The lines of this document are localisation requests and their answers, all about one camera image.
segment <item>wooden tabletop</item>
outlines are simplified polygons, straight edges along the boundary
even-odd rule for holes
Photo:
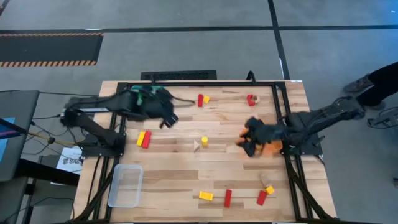
[[[112,95],[117,84],[116,81],[103,82],[100,96]],[[292,112],[309,110],[303,83],[286,81],[286,86]],[[176,107],[175,114],[180,120],[171,129],[159,129],[159,120],[127,123],[127,144],[120,164],[139,164],[144,169],[141,200],[136,208],[113,208],[111,221],[294,221],[284,158],[278,154],[249,158],[243,149],[234,144],[245,121],[251,116],[266,123],[275,123],[271,88],[224,86],[167,89],[174,96],[195,101],[202,93],[210,97],[210,102],[202,108],[197,105]],[[249,107],[246,103],[248,94],[259,95],[259,104]],[[283,105],[281,94],[279,100]],[[95,121],[109,128],[110,117],[110,114],[96,114]],[[136,146],[139,132],[144,130],[152,131],[148,149]],[[201,143],[202,136],[208,137],[209,145],[194,152],[193,141]],[[76,214],[80,214],[86,206],[96,160],[89,158],[83,163],[74,203]],[[324,166],[313,156],[302,156],[302,160],[309,191],[327,213],[335,216]],[[96,192],[101,165],[100,161],[91,195]],[[259,191],[264,190],[259,178],[261,174],[266,174],[275,188],[275,193],[268,195],[263,206],[256,203]],[[232,190],[231,208],[224,208],[226,189]],[[213,193],[213,201],[199,199],[199,191]],[[107,198],[106,192],[99,217],[104,217]],[[300,193],[298,198],[304,217]]]

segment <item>yellow block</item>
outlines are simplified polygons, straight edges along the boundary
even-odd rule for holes
[[[269,187],[266,187],[266,192],[267,192],[267,194],[272,194],[272,193],[274,193],[274,188],[272,187],[272,186],[269,186]]]
[[[138,136],[137,146],[141,146],[142,145],[142,142],[144,140],[144,136],[145,136],[145,131],[141,131],[139,133],[139,136]]]
[[[203,102],[205,102],[205,103],[209,103],[209,100],[210,100],[210,97],[209,97],[209,96],[205,96],[205,97],[203,98]]]
[[[201,191],[199,193],[199,198],[204,200],[213,200],[213,194]]]
[[[206,136],[203,136],[203,137],[201,138],[201,144],[202,144],[203,146],[207,146],[208,142],[209,142],[209,139],[208,139]]]

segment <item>black pants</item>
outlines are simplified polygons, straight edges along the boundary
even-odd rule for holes
[[[372,72],[368,78],[374,86],[360,94],[357,100],[364,106],[376,106],[398,92],[398,62]]]

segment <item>concrete floor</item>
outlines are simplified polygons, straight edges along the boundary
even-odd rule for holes
[[[396,0],[274,4],[280,26],[398,24]],[[265,0],[11,0],[0,17],[0,30],[271,25]],[[295,30],[281,31],[281,36],[290,77],[303,80],[312,109],[331,103],[346,83],[398,59],[398,30]],[[257,79],[283,79],[273,31],[113,33],[105,34],[96,66],[0,68],[0,90],[97,94],[103,80],[208,69],[217,69],[219,79],[245,78],[248,70]],[[67,99],[41,95],[35,116],[58,114]],[[386,102],[397,106],[398,95]],[[369,112],[367,117],[376,115]],[[61,132],[56,120],[38,123]],[[398,177],[397,131],[370,129],[361,120],[342,122],[322,134],[338,217],[396,223],[398,189],[392,178]],[[38,151],[39,146],[32,142],[25,150]],[[69,203],[43,206],[35,208],[32,223],[61,222],[69,214]]]

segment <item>clear plastic container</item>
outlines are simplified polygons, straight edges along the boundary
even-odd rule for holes
[[[116,165],[108,205],[116,208],[136,207],[141,194],[143,174],[140,165]]]

